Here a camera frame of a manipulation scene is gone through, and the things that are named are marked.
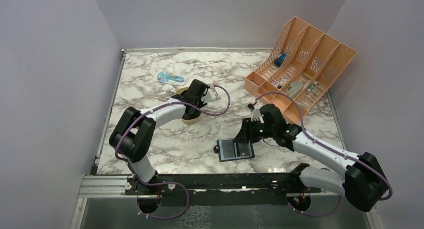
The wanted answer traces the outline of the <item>black credit card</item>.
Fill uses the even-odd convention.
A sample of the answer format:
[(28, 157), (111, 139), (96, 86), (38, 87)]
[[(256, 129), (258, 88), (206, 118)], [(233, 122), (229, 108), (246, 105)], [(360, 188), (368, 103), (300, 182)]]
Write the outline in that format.
[(251, 145), (239, 143), (237, 145), (237, 155), (240, 158), (251, 158), (253, 156)]
[(221, 158), (229, 160), (236, 157), (236, 151), (233, 139), (224, 139), (220, 141)]

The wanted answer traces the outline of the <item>blue round object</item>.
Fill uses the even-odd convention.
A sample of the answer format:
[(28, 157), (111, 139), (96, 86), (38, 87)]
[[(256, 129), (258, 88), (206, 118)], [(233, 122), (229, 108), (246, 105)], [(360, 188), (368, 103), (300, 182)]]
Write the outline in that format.
[(285, 53), (283, 53), (283, 54), (281, 54), (281, 55), (279, 55), (275, 60), (274, 60), (274, 65), (277, 67), (277, 68), (280, 68), (282, 65), (283, 65), (283, 63), (284, 63), (284, 61), (286, 60), (286, 58), (287, 58), (287, 55), (285, 54)]

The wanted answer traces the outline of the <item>orange file organizer rack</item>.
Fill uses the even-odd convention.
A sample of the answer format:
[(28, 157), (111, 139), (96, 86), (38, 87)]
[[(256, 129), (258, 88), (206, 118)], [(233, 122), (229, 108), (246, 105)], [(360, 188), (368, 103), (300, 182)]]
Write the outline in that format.
[[(287, 57), (277, 68), (274, 60), (281, 54)], [(268, 59), (246, 77), (244, 89), (261, 97), (260, 102), (274, 104), (288, 122), (299, 124), (300, 116), (311, 111), (357, 54), (356, 50), (295, 16), (283, 27)], [(282, 78), (288, 82), (281, 89), (272, 85), (273, 80)], [(293, 82), (305, 84), (295, 99), (287, 95)], [(318, 82), (317, 86), (308, 92), (314, 82)]]

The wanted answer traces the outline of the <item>gold oval tray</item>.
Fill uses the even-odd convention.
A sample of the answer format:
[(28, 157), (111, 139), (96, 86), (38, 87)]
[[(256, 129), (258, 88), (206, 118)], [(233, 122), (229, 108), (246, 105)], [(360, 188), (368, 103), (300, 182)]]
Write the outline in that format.
[[(183, 92), (187, 91), (188, 89), (189, 89), (188, 87), (180, 88), (175, 92), (175, 95), (182, 95)], [(186, 117), (183, 117), (181, 119), (182, 122), (186, 125), (192, 125), (192, 124), (199, 122), (201, 120), (202, 113), (198, 110), (191, 108), (191, 107), (189, 107), (188, 109), (190, 109), (191, 114), (186, 116)]]

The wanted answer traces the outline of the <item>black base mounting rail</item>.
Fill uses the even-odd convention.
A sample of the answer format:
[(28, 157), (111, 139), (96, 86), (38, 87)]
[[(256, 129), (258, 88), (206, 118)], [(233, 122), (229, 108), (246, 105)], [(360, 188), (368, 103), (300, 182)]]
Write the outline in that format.
[(292, 179), (289, 173), (160, 174), (150, 185), (127, 178), (125, 195), (164, 207), (286, 206), (287, 197), (320, 193)]

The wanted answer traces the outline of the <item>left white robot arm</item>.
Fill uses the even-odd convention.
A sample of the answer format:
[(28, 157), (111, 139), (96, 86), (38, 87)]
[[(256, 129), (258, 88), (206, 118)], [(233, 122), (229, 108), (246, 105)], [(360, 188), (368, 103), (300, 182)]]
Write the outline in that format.
[(195, 79), (187, 90), (157, 107), (143, 110), (129, 107), (124, 111), (109, 138), (109, 145), (115, 149), (117, 158), (128, 163), (138, 176), (138, 188), (144, 194), (152, 194), (157, 189), (154, 178), (157, 171), (147, 156), (155, 130), (175, 120), (199, 118), (200, 109), (210, 102), (206, 98), (214, 91), (211, 85)]

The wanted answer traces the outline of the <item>black card holder wallet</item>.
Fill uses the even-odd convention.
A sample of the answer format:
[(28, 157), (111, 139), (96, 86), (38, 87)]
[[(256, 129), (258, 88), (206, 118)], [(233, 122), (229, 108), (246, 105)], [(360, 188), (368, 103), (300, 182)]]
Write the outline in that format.
[(219, 161), (221, 163), (238, 160), (249, 160), (256, 157), (253, 145), (251, 143), (239, 144), (233, 142), (233, 139), (231, 138), (217, 140), (213, 151), (218, 155)]

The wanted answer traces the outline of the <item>blue blister pack item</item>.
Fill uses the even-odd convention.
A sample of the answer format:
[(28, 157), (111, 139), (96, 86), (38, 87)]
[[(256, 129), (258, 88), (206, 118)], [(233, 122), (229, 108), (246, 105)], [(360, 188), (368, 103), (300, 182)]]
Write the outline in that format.
[(165, 71), (160, 72), (156, 79), (159, 83), (179, 87), (185, 86), (188, 83), (188, 80), (184, 76)]

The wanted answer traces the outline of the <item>grey pouch in rack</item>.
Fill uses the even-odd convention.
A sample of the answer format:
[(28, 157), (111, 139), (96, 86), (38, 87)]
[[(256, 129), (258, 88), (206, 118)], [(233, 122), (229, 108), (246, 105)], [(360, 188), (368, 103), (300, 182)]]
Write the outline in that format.
[(304, 87), (305, 84), (302, 82), (293, 82), (287, 88), (286, 93), (290, 98), (295, 99), (303, 91)]

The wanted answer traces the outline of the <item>small box in rack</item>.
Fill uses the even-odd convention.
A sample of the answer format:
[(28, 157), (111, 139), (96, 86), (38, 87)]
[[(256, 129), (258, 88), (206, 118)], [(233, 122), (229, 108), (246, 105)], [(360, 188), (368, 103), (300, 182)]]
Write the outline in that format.
[(278, 89), (281, 89), (282, 87), (284, 87), (287, 84), (288, 80), (286, 78), (281, 78), (281, 79), (275, 79), (271, 82), (271, 84), (273, 86), (275, 86)]

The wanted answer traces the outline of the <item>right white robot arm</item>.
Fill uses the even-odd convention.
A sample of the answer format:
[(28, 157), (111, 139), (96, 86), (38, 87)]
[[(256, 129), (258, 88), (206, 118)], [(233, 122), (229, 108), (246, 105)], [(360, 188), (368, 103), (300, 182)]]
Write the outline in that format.
[(306, 188), (324, 189), (343, 196), (356, 209), (370, 212), (390, 191), (387, 177), (373, 154), (359, 155), (320, 141), (301, 126), (287, 123), (273, 104), (255, 109), (253, 117), (243, 119), (233, 141), (242, 145), (269, 138), (278, 146), (306, 155), (329, 168), (326, 171), (307, 166), (292, 175), (288, 185), (296, 193)]

